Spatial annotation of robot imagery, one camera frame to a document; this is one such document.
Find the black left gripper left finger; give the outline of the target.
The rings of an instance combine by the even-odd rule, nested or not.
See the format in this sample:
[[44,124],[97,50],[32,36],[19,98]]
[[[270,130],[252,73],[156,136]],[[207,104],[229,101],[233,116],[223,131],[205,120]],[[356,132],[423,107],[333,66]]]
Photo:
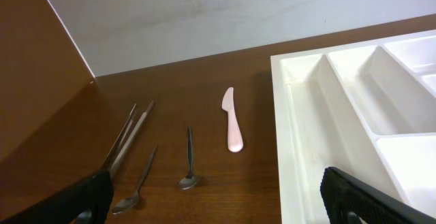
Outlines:
[[108,170],[96,172],[2,220],[2,223],[104,223],[114,196]]

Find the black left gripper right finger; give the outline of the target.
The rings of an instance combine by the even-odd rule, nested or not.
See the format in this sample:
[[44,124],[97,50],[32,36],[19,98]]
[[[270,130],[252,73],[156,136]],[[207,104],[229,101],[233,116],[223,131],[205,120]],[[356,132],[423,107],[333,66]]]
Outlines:
[[324,170],[320,193],[328,219],[333,224],[435,224],[435,218],[386,195],[337,167],[327,167]]

